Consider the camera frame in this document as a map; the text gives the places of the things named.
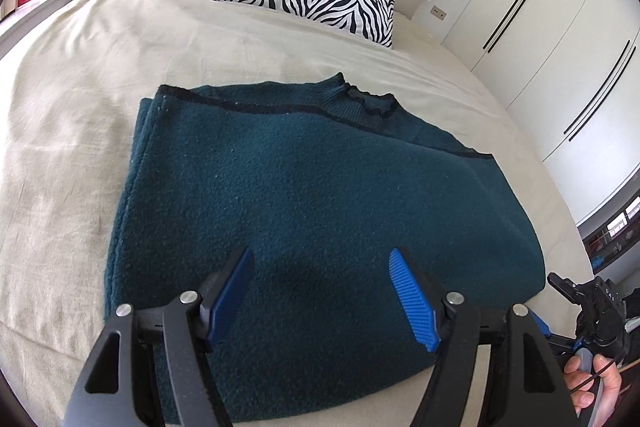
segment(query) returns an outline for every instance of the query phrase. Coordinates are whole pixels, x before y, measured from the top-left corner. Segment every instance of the metal screw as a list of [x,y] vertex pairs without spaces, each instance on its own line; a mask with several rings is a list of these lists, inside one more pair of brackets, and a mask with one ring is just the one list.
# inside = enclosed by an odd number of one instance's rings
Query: metal screw
[[514,304],[513,313],[515,313],[518,317],[526,317],[527,315],[529,315],[529,308],[527,308],[524,304]]
[[454,306],[460,306],[465,301],[465,296],[462,293],[458,292],[449,292],[447,293],[447,302],[449,304],[453,304]]
[[126,317],[133,311],[133,306],[131,304],[121,304],[116,308],[116,315],[118,317]]
[[198,292],[193,290],[187,290],[186,292],[181,293],[180,302],[182,304],[191,304],[198,299]]

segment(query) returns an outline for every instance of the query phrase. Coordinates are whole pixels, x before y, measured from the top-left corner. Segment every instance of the black door handle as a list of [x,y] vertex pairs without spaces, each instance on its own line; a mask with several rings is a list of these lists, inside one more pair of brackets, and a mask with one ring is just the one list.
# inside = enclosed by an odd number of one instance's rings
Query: black door handle
[[500,21],[500,24],[498,24],[495,27],[494,32],[491,34],[491,37],[489,37],[489,40],[487,42],[485,42],[484,46],[482,46],[482,49],[486,49],[486,47],[489,45],[489,42],[491,42],[491,39],[493,39],[495,37],[495,34],[498,32],[498,30],[500,29],[500,27],[504,24],[505,20],[507,20],[507,17],[509,16],[509,14],[511,13],[511,11],[513,11],[513,9],[516,7],[516,4],[518,4],[519,0],[515,0],[513,2],[513,4],[511,5],[511,8],[509,8],[507,10],[507,13],[504,14],[504,17],[502,18],[502,20]]
[[629,53],[629,57],[626,60],[625,66],[622,68],[622,71],[620,71],[620,74],[618,75],[618,77],[611,83],[611,86],[609,87],[609,90],[605,93],[605,95],[600,99],[600,101],[598,102],[598,105],[596,105],[596,107],[593,109],[593,111],[591,112],[591,114],[587,117],[587,119],[582,122],[582,124],[580,125],[580,127],[578,127],[578,130],[576,132],[574,132],[570,137],[569,137],[569,141],[573,140],[575,138],[575,136],[582,130],[582,128],[587,125],[587,123],[589,123],[589,121],[591,120],[591,118],[593,117],[594,114],[596,114],[596,111],[599,110],[600,106],[604,103],[605,100],[607,100],[607,97],[611,94],[611,91],[613,91],[613,88],[616,87],[616,84],[618,83],[618,81],[620,80],[620,78],[622,77],[623,74],[625,74],[625,70],[626,67],[629,65],[629,62],[631,62],[631,58],[633,58],[634,53],[636,52],[636,47],[634,46],[633,50],[631,51],[631,53]]
[[574,121],[572,121],[571,125],[569,127],[567,127],[564,130],[563,134],[567,134],[569,131],[571,131],[571,127],[573,127],[578,121],[580,121],[580,118],[582,118],[582,115],[584,115],[589,107],[591,106],[591,104],[594,102],[594,100],[596,100],[596,98],[598,97],[598,95],[600,94],[600,92],[604,89],[604,87],[607,85],[607,82],[609,82],[609,79],[611,78],[611,75],[613,74],[613,72],[616,70],[618,64],[620,63],[620,60],[622,60],[622,57],[625,56],[626,50],[629,48],[629,44],[631,44],[631,41],[627,41],[626,42],[626,46],[625,49],[622,50],[622,53],[620,54],[620,57],[618,57],[618,61],[616,62],[616,65],[613,66],[613,69],[609,72],[609,74],[607,75],[607,78],[605,78],[604,82],[602,83],[602,85],[598,88],[598,90],[596,91],[596,94],[593,95],[593,97],[591,98],[591,100],[589,101],[589,103],[587,105],[584,106],[584,109],[580,112],[580,114],[575,118]]
[[524,3],[526,3],[527,0],[523,0],[522,3],[520,3],[520,6],[518,6],[518,9],[515,11],[515,13],[511,16],[511,18],[509,19],[509,22],[507,22],[507,25],[502,29],[502,31],[500,32],[500,35],[498,35],[498,38],[495,39],[494,43],[491,45],[491,47],[487,50],[487,53],[491,53],[492,49],[495,48],[495,45],[498,43],[498,41],[502,38],[502,36],[504,35],[505,31],[507,31],[507,29],[509,28],[509,26],[511,25],[511,23],[513,22],[513,20],[516,18],[516,15],[520,12],[520,9],[524,6]]

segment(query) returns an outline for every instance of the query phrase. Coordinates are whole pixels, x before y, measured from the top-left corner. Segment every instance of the cable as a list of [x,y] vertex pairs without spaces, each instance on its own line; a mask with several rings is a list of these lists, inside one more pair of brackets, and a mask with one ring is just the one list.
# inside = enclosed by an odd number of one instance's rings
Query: cable
[[635,360],[634,362],[628,363],[627,365],[623,365],[618,372],[624,373],[627,369],[631,369],[632,367],[636,367],[640,363],[640,359]]
[[573,394],[576,391],[578,391],[579,389],[583,388],[585,385],[587,385],[588,383],[594,381],[596,378],[598,378],[601,374],[603,374],[609,367],[611,367],[611,365],[613,363],[618,363],[618,359],[620,358],[620,355],[618,355],[615,359],[610,360],[609,363],[607,363],[607,365],[605,365],[601,370],[599,370],[595,375],[591,375],[589,378],[587,378],[587,380],[585,380],[584,382],[582,382],[580,385],[577,385],[576,387],[574,387],[573,389],[571,389],[569,391],[569,394]]

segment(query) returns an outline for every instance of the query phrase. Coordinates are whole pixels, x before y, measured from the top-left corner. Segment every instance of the white wardrobe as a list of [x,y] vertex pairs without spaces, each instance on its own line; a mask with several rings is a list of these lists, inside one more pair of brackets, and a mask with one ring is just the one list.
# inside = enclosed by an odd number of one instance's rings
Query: white wardrobe
[[577,224],[640,166],[639,31],[638,0],[472,0],[444,41],[530,137]]

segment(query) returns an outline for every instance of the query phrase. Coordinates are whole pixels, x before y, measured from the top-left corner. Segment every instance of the black trim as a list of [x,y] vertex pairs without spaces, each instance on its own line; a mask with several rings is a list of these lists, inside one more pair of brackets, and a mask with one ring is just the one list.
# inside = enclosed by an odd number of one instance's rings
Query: black trim
[[[344,80],[344,77],[342,77],[341,73],[339,73],[339,75],[346,87],[345,94],[351,100],[353,100],[353,102],[359,103],[364,109],[365,113],[371,116],[379,116],[380,118],[389,118],[393,113],[396,112],[396,109],[400,107],[398,100],[396,100],[396,97],[394,97],[390,92],[386,94],[371,94],[369,91],[362,91],[359,90],[356,86],[351,86],[350,83]],[[377,98],[379,100],[390,100],[389,107],[385,110],[382,110],[379,107],[367,107],[367,101],[362,96],[360,96],[361,94],[370,96],[371,98]]]
[[596,114],[596,111],[599,110],[600,106],[604,103],[605,100],[607,100],[607,97],[611,94],[611,91],[613,91],[613,88],[616,87],[616,84],[618,83],[618,81],[620,80],[620,78],[622,78],[622,75],[625,74],[625,70],[626,67],[629,65],[629,62],[631,62],[631,58],[634,56],[634,53],[636,52],[636,47],[634,46],[633,51],[631,51],[631,53],[629,54],[629,59],[625,64],[625,67],[622,68],[622,71],[620,71],[620,74],[618,75],[618,77],[615,79],[615,81],[613,81],[613,83],[611,84],[611,87],[609,88],[609,90],[607,91],[607,94],[605,94],[605,96],[602,97],[602,99],[600,100],[600,102],[598,102],[598,105],[596,106],[596,108],[593,110],[593,112],[589,115],[589,118],[587,118],[580,127],[578,127],[578,130],[569,137],[569,141],[573,140],[575,138],[575,136],[582,130],[582,128],[587,125],[587,123],[589,123],[589,121],[591,120],[591,117]]
[[613,69],[609,72],[609,74],[607,75],[607,78],[605,79],[605,81],[598,88],[598,90],[596,91],[596,94],[593,95],[593,98],[589,101],[589,103],[587,105],[584,106],[584,109],[582,110],[582,112],[575,118],[574,121],[572,121],[571,125],[569,127],[567,127],[564,130],[564,133],[562,133],[562,134],[567,134],[571,130],[571,127],[573,127],[577,123],[577,121],[580,120],[580,118],[582,118],[582,115],[584,115],[587,112],[587,110],[589,109],[590,105],[593,103],[593,101],[598,97],[600,92],[607,85],[607,82],[609,82],[609,79],[611,78],[611,75],[613,74],[613,72],[616,70],[618,64],[620,63],[620,60],[622,60],[622,57],[625,56],[626,50],[629,48],[629,44],[631,44],[631,41],[627,41],[626,42],[625,49],[622,50],[622,53],[620,54],[620,57],[618,57],[618,61],[616,62],[616,65],[613,66]]
[[347,120],[346,118],[341,118],[340,116],[335,116],[324,109],[316,107],[315,105],[304,105],[304,104],[293,104],[293,103],[283,103],[280,105],[258,105],[255,103],[236,103],[230,102],[228,100],[222,100],[220,98],[210,98],[208,96],[203,96],[201,94],[197,94],[188,89],[184,89],[182,87],[174,87],[167,86],[166,84],[162,84],[158,88],[157,95],[169,95],[178,100],[182,100],[183,102],[191,102],[191,103],[201,103],[203,105],[213,105],[215,107],[220,107],[222,109],[234,112],[242,112],[248,114],[291,114],[297,112],[304,112],[307,114],[316,114],[318,116],[323,116],[328,118],[329,120],[333,120],[337,123],[341,123],[343,125],[348,125],[350,127],[356,128],[360,131],[369,132],[371,134],[376,134],[378,136],[384,136],[386,138],[393,138],[396,140],[404,141],[406,143],[411,143],[413,145],[417,145],[420,147],[424,147],[425,149],[431,149],[434,151],[444,152],[447,154],[451,154],[453,156],[459,156],[461,158],[477,158],[482,160],[493,160],[494,156],[491,154],[480,153],[476,151],[452,151],[449,149],[443,149],[441,147],[431,147],[428,145],[423,145],[419,143],[409,142],[407,140],[403,140],[396,136],[391,136],[389,134],[385,134],[380,131],[376,131],[370,127],[366,127],[359,123],[355,123],[354,121]]
[[513,14],[513,16],[511,17],[511,19],[509,19],[509,22],[507,22],[507,25],[503,28],[503,30],[500,32],[500,35],[498,35],[498,38],[495,39],[495,42],[491,45],[491,47],[488,49],[487,53],[491,53],[492,49],[495,48],[495,45],[498,43],[498,41],[502,38],[502,36],[504,35],[505,31],[507,31],[507,28],[509,28],[509,26],[511,25],[511,23],[513,22],[513,20],[516,18],[516,15],[518,15],[518,13],[520,12],[520,9],[524,6],[524,3],[526,3],[527,0],[522,1],[522,3],[520,4],[520,6],[518,6],[518,9],[516,10],[516,13]]
[[37,427],[0,371],[0,413],[3,427]]
[[498,32],[498,30],[500,29],[500,26],[502,26],[502,24],[504,24],[505,20],[507,20],[507,17],[509,16],[509,14],[511,13],[511,11],[515,8],[516,4],[518,3],[519,0],[515,0],[513,1],[513,4],[511,5],[511,8],[509,8],[507,10],[507,13],[504,14],[504,17],[502,18],[502,20],[500,21],[500,24],[498,24],[495,27],[494,32],[491,34],[491,37],[489,37],[489,40],[484,44],[484,46],[482,46],[482,49],[486,49],[486,47],[489,45],[489,42],[491,42],[491,39],[493,39],[495,37],[495,34]]

